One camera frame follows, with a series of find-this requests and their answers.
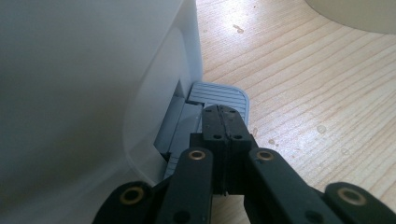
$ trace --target wooden tabletop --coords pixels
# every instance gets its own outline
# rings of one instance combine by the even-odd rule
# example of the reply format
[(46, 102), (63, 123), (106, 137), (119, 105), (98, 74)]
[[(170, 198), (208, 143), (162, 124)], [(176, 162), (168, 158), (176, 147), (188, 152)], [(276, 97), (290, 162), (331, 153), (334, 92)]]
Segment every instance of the wooden tabletop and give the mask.
[[(396, 35), (352, 29), (304, 0), (197, 0), (204, 80), (250, 98), (249, 130), (312, 187), (345, 181), (396, 211)], [(212, 223), (248, 223), (218, 197)]]

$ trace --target light wood grain surface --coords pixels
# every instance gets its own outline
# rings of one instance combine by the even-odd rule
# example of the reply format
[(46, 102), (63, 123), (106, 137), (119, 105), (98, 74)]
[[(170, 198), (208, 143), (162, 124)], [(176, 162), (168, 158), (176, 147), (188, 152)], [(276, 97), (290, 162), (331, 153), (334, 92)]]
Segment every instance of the light wood grain surface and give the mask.
[[(396, 36), (320, 16), (304, 0), (197, 0), (204, 80), (250, 98), (249, 130), (311, 186), (345, 181), (396, 211)], [(238, 196), (212, 223), (248, 223)]]

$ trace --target gray plastic base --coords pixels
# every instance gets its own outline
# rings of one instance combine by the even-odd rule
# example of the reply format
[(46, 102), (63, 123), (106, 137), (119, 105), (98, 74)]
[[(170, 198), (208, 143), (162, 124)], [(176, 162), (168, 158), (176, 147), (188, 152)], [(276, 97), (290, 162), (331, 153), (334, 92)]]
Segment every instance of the gray plastic base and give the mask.
[(196, 82), (186, 102), (174, 97), (155, 140), (155, 147), (169, 158), (164, 178), (173, 174), (180, 154), (190, 144), (190, 134), (202, 131), (202, 109), (211, 105), (227, 105), (237, 110), (248, 126), (248, 96), (236, 87)]

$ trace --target wooden table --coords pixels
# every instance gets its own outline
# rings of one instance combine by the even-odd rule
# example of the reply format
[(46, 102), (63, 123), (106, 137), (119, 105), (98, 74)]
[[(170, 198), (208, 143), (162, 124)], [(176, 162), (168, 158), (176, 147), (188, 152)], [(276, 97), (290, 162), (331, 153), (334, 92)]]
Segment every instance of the wooden table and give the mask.
[[(249, 130), (316, 189), (345, 181), (396, 211), (396, 36), (352, 29), (304, 0), (197, 0), (205, 81), (250, 98)], [(238, 196), (212, 223), (248, 223)]]

